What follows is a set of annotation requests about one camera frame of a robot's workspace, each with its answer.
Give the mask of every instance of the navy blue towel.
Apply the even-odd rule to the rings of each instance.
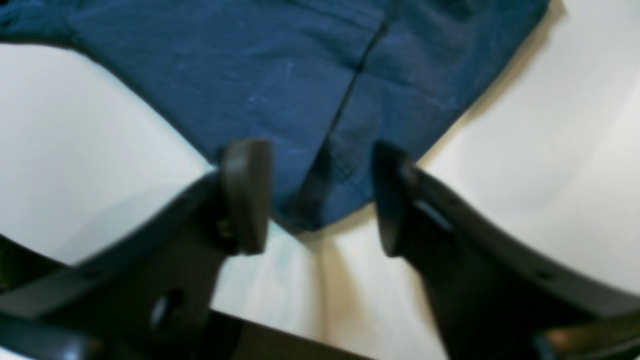
[[[547,3],[0,0],[0,40],[87,54],[209,160],[272,140],[276,217],[314,230],[371,200],[375,140],[423,155]]]

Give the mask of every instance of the white surface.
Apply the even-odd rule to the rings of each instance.
[[[150,216],[205,161],[73,52],[0,45],[0,233],[72,263]],[[640,2],[554,1],[420,162],[510,233],[640,293]],[[225,265],[214,307],[379,359],[445,359],[416,275],[372,206]]]
[[[2,360],[32,360],[30,357],[24,357],[18,355],[15,352],[11,352],[3,347],[0,347],[0,359]]]

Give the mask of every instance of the blue fabric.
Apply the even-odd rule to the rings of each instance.
[[[269,138],[276,217],[314,230],[372,198],[375,140],[424,154],[547,3],[0,0],[0,40],[87,54],[209,160]]]

